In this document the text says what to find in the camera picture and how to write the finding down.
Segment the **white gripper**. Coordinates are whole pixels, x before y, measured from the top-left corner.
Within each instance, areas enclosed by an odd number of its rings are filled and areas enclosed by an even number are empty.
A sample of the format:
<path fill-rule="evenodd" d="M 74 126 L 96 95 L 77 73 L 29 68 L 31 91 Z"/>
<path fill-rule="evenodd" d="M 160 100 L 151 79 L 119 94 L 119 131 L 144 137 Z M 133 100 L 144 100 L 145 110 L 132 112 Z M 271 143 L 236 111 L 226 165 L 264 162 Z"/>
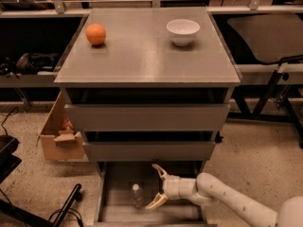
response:
<path fill-rule="evenodd" d="M 154 199 L 145 207 L 148 211 L 153 211 L 162 206 L 167 200 L 189 200 L 196 193 L 196 180 L 192 178 L 181 178 L 170 175 L 158 164 L 151 165 L 163 181 L 164 194 L 157 193 Z"/>

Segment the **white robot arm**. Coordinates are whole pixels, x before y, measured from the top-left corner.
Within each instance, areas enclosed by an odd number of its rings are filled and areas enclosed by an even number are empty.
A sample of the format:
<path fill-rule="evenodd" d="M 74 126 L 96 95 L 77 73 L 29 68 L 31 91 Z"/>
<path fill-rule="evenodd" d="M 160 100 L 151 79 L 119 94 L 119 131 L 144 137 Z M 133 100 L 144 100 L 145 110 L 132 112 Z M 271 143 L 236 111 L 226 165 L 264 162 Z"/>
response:
<path fill-rule="evenodd" d="M 303 197 L 286 200 L 278 211 L 255 201 L 231 188 L 208 173 L 200 173 L 195 179 L 169 175 L 158 164 L 151 165 L 163 181 L 163 193 L 157 193 L 145 207 L 154 210 L 168 200 L 188 200 L 199 206 L 220 201 L 229 207 L 251 227 L 303 227 Z"/>

